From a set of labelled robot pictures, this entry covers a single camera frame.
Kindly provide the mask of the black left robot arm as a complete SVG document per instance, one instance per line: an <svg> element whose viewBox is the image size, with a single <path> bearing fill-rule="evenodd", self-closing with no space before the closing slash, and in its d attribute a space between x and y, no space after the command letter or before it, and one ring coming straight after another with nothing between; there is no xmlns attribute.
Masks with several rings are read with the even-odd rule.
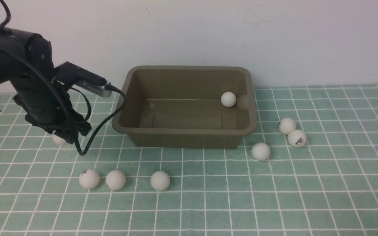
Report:
<svg viewBox="0 0 378 236"><path fill-rule="evenodd" d="M68 90L84 69L65 62L54 67L51 43L37 33L0 29L0 84L10 82L14 101L26 111L25 120L68 143L91 130L88 118L73 109Z"/></svg>

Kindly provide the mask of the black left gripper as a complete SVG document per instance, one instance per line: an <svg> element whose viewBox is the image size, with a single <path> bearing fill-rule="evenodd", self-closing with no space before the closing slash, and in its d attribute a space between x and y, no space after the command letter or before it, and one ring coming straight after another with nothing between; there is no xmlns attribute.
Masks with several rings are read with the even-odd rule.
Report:
<svg viewBox="0 0 378 236"><path fill-rule="evenodd" d="M59 95L67 105L73 119L73 127L67 121L57 99L47 90L46 86L34 90L27 86L16 85L17 95L14 101L26 112L25 120L35 127L40 127L65 140L69 144L75 143L75 136L87 136L92 126L87 122L87 117L75 112L70 101L70 95L66 86L53 84Z"/></svg>

